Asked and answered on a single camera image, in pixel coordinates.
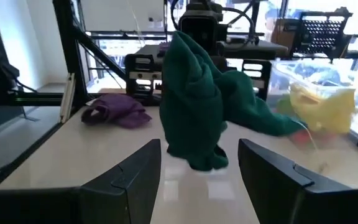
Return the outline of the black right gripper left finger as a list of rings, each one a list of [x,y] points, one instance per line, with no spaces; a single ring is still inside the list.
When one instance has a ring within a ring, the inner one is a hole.
[[[149,224],[161,172],[161,143],[152,139],[80,188],[82,223]]]

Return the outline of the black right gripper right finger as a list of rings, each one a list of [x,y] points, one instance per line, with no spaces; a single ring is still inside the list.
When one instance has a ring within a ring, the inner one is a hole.
[[[296,198],[314,182],[295,170],[295,162],[248,139],[240,139],[242,180],[260,223],[293,223]]]

